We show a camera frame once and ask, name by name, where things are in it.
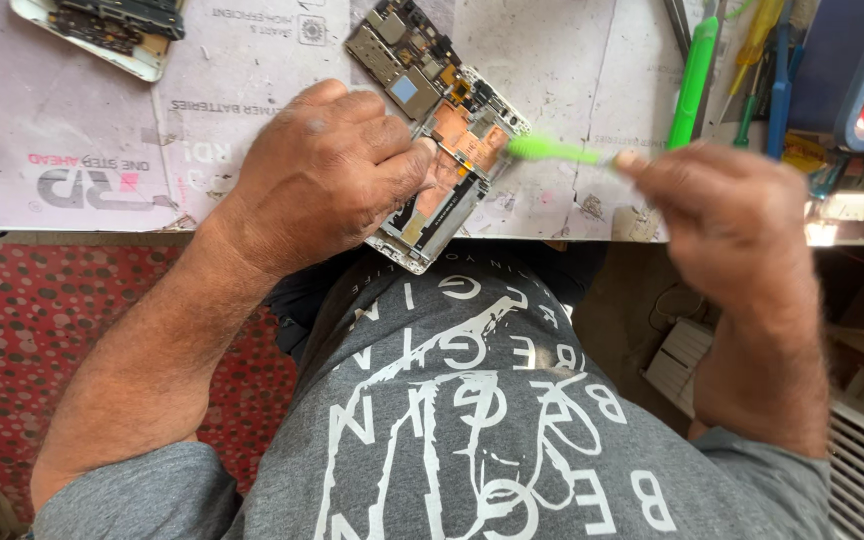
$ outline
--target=red patterned floor mat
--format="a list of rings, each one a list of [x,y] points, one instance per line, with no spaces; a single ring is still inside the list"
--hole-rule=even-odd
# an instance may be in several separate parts
[[[177,248],[0,244],[0,487],[33,519],[29,477],[45,418],[100,329],[179,256]],[[253,313],[222,358],[198,439],[252,487],[258,460],[288,409],[295,364],[276,321]]]

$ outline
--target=gray t-shirt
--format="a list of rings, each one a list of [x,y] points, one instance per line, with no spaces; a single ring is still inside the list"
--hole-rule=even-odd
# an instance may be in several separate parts
[[[683,440],[618,397],[523,263],[472,247],[339,280],[244,501],[177,443],[69,483],[36,538],[832,537],[828,462]]]

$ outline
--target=man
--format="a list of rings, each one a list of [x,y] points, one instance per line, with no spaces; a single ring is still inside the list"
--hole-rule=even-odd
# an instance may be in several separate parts
[[[241,501],[196,442],[212,371],[283,277],[429,188],[427,140],[372,92],[302,92],[174,268],[72,379],[32,473],[36,538],[829,537],[828,382],[803,180],[696,145],[618,169],[723,309],[691,443],[627,400],[521,260],[425,276],[363,256],[332,288]]]

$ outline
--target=blue plastic bin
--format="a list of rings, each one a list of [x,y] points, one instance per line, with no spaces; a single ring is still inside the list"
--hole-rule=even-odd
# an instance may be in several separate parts
[[[792,87],[788,127],[831,134],[842,149],[864,152],[864,129],[856,127],[863,106],[864,0],[822,0]]]

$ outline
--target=white table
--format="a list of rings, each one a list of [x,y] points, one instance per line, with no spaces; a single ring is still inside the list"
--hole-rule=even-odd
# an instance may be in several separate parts
[[[195,228],[234,186],[259,128],[294,94],[328,77],[374,88],[343,47],[373,0],[187,3],[186,38],[150,84],[0,2],[0,228]],[[691,16],[701,13],[702,0],[687,3]],[[420,4],[537,132],[609,150],[664,148],[683,62],[663,0]],[[603,169],[522,163],[462,234],[608,240],[616,209],[641,205]],[[663,236],[659,229],[655,239]]]

